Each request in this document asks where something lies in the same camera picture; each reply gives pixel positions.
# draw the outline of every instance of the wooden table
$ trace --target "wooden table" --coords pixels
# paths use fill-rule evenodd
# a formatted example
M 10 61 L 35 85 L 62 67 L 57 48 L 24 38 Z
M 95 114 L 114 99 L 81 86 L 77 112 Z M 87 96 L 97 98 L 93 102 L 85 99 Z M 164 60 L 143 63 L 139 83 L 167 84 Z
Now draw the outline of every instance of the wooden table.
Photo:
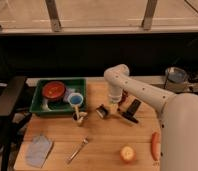
M 158 171 L 150 152 L 153 132 L 160 132 L 155 111 L 142 103 L 136 113 L 138 124 L 123 119 L 120 114 L 101 119 L 95 109 L 104 104 L 108 106 L 107 83 L 87 81 L 87 111 L 89 117 L 82 127 L 78 127 L 71 117 L 42 118 L 33 116 L 29 122 L 24 142 L 21 145 L 14 169 L 16 171 L 54 170 L 54 171 Z M 121 109 L 126 109 L 133 100 L 129 95 Z M 34 136 L 45 135 L 54 142 L 53 148 L 41 169 L 31 167 L 25 162 L 25 154 Z M 81 152 L 68 165 L 66 159 L 86 136 L 91 138 Z M 136 161 L 125 164 L 119 151 L 124 145 L 136 151 Z

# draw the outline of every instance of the black chair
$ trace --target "black chair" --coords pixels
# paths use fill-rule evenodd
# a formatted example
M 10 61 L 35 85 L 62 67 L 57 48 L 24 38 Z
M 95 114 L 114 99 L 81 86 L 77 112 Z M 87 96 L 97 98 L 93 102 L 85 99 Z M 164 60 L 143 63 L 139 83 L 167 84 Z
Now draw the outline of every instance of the black chair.
M 4 63 L 0 51 L 0 150 L 2 149 L 1 171 L 7 171 L 11 143 L 20 144 L 22 136 L 18 134 L 31 118 L 28 113 L 19 123 L 14 123 L 13 118 L 18 108 L 24 109 L 30 104 L 30 97 L 25 94 L 26 77 L 13 76 Z

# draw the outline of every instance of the green plastic crate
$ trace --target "green plastic crate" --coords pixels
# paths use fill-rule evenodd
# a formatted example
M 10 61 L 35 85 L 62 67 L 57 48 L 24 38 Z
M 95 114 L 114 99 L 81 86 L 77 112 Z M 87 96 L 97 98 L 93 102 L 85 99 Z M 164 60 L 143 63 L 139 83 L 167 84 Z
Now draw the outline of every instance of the green plastic crate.
M 61 81 L 65 84 L 66 88 L 75 89 L 75 92 L 79 92 L 83 95 L 83 104 L 79 108 L 80 111 L 86 110 L 86 80 L 84 78 L 67 78 L 67 79 L 42 79 L 39 80 L 34 92 L 32 99 L 30 112 L 35 113 L 38 116 L 49 116 L 49 115 L 72 115 L 74 108 L 69 103 L 59 100 L 57 102 L 49 102 L 49 108 L 51 111 L 43 110 L 42 102 L 42 88 L 50 81 Z

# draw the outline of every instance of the grey towel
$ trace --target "grey towel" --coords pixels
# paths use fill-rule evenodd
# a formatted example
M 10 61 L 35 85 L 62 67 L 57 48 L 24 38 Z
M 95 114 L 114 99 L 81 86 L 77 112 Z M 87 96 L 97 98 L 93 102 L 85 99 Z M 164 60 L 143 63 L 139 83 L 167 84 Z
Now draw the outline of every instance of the grey towel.
M 34 137 L 25 156 L 27 164 L 41 168 L 52 145 L 53 142 L 43 135 Z

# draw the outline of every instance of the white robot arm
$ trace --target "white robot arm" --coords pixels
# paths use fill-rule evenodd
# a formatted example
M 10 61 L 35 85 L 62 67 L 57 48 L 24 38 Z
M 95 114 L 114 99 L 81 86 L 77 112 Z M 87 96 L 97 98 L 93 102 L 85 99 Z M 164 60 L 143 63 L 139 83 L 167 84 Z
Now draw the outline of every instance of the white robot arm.
M 112 103 L 121 100 L 122 90 L 152 106 L 162 126 L 161 171 L 198 171 L 198 96 L 173 92 L 134 80 L 126 65 L 104 72 Z

